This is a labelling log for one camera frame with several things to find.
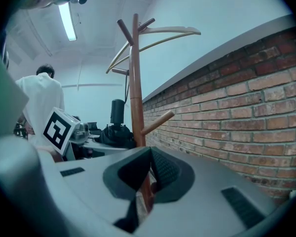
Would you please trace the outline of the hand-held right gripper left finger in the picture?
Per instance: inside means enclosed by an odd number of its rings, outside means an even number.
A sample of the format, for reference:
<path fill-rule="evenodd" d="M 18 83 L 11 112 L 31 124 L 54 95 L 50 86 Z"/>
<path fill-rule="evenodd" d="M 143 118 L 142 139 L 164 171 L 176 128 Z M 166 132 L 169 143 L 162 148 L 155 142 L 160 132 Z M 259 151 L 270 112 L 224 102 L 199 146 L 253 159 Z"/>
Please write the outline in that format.
<path fill-rule="evenodd" d="M 133 233 L 115 224 L 127 222 L 136 192 L 115 177 L 113 186 L 130 192 L 129 198 L 117 198 L 103 179 L 106 169 L 124 159 L 136 158 L 149 148 L 136 148 L 114 155 L 55 163 L 51 154 L 39 151 L 47 199 L 53 213 L 44 227 L 47 237 L 152 237 L 147 218 Z"/>

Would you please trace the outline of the person's left forearm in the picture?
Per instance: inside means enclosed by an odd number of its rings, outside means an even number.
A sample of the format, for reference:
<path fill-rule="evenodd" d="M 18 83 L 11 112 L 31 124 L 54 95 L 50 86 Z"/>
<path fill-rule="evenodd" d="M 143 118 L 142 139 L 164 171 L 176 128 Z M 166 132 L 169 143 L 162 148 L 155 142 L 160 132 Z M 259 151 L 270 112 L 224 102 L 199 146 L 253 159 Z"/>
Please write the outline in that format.
<path fill-rule="evenodd" d="M 51 154 L 55 162 L 62 162 L 62 155 L 55 151 L 51 146 L 36 146 L 38 151 L 44 151 Z"/>

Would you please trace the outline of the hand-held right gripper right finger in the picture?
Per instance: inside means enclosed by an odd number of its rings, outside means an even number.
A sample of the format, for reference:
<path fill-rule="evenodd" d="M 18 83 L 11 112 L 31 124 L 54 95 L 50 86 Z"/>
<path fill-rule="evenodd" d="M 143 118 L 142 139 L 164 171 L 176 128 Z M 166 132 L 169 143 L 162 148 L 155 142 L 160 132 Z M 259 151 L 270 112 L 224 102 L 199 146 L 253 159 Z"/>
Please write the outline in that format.
<path fill-rule="evenodd" d="M 158 148 L 192 172 L 171 194 L 189 190 L 177 201 L 158 203 L 137 229 L 138 237 L 251 237 L 262 234 L 276 206 L 258 186 L 228 167 L 206 158 Z"/>

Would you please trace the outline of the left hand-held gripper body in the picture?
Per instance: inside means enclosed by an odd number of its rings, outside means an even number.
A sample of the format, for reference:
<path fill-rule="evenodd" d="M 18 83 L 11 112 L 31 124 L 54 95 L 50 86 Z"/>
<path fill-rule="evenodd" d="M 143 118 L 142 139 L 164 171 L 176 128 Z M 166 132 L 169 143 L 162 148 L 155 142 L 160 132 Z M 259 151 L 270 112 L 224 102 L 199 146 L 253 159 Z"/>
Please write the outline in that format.
<path fill-rule="evenodd" d="M 59 108 L 53 108 L 43 131 L 44 139 L 65 160 L 76 160 L 72 145 L 83 145 L 89 126 Z"/>

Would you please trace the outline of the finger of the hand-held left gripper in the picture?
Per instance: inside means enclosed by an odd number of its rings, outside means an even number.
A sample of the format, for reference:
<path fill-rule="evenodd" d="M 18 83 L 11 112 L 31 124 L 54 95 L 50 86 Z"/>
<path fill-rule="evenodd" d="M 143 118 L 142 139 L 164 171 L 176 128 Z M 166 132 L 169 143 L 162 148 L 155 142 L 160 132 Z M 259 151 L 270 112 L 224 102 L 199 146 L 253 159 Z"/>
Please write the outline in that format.
<path fill-rule="evenodd" d="M 88 153 L 92 155 L 111 155 L 128 150 L 127 148 L 113 147 L 106 144 L 95 142 L 94 140 L 87 140 Z"/>

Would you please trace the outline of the wooden coat stand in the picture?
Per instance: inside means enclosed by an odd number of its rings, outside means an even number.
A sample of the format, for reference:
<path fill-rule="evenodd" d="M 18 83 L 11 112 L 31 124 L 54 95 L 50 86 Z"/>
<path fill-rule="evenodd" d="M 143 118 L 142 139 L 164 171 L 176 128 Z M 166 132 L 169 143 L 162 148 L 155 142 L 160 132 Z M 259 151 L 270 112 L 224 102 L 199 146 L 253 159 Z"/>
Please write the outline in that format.
<path fill-rule="evenodd" d="M 156 119 L 150 126 L 144 126 L 143 100 L 140 76 L 139 35 L 154 22 L 153 19 L 138 25 L 138 15 L 133 16 L 130 33 L 122 20 L 118 25 L 124 33 L 130 47 L 129 83 L 131 118 L 135 152 L 128 157 L 110 165 L 103 174 L 103 181 L 116 198 L 129 200 L 130 211 L 136 212 L 136 192 L 141 191 L 147 212 L 151 212 L 154 202 L 171 202 L 175 198 L 165 198 L 171 188 L 170 184 L 178 178 L 180 169 L 175 158 L 157 147 L 146 147 L 145 135 L 174 116 L 168 111 Z"/>

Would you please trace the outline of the light wooden clothes hanger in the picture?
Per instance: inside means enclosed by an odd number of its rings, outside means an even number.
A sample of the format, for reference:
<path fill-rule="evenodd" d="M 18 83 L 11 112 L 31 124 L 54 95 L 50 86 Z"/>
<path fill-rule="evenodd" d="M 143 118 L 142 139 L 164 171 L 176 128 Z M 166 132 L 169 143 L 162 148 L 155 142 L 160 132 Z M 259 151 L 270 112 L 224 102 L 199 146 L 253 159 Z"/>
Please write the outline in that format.
<path fill-rule="evenodd" d="M 172 37 L 168 37 L 162 40 L 159 40 L 157 42 L 154 42 L 152 44 L 149 44 L 147 46 L 144 46 L 142 48 L 139 48 L 139 52 L 145 51 L 151 47 L 154 47 L 156 45 L 159 45 L 161 43 L 170 41 L 170 40 L 175 40 L 178 38 L 182 38 L 182 37 L 187 37 L 187 36 L 191 36 L 191 35 L 201 35 L 201 32 L 193 27 L 183 27 L 183 26 L 174 26 L 174 27 L 160 27 L 160 28 L 149 28 L 146 27 L 144 30 L 139 32 L 139 35 L 145 35 L 145 34 L 157 34 L 157 33 L 178 33 L 178 35 L 176 36 L 172 36 Z M 129 55 L 118 60 L 118 58 L 124 53 L 124 51 L 130 46 L 129 42 L 126 42 L 124 44 L 124 46 L 120 49 L 120 51 L 115 55 L 115 57 L 113 58 L 113 60 L 111 61 L 106 74 L 109 73 L 109 71 L 111 69 L 113 69 L 116 65 L 119 65 L 120 63 L 126 61 L 127 59 L 129 59 Z"/>

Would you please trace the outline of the long ceiling tube light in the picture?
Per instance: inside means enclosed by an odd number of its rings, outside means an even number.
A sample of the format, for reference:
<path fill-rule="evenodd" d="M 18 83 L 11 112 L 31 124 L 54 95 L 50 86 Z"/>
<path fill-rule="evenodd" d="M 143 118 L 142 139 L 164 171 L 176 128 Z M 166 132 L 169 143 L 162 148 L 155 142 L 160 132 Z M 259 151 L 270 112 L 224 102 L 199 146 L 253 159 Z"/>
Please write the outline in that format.
<path fill-rule="evenodd" d="M 70 4 L 67 2 L 59 5 L 58 8 L 68 40 L 76 41 L 77 37 L 72 21 Z"/>

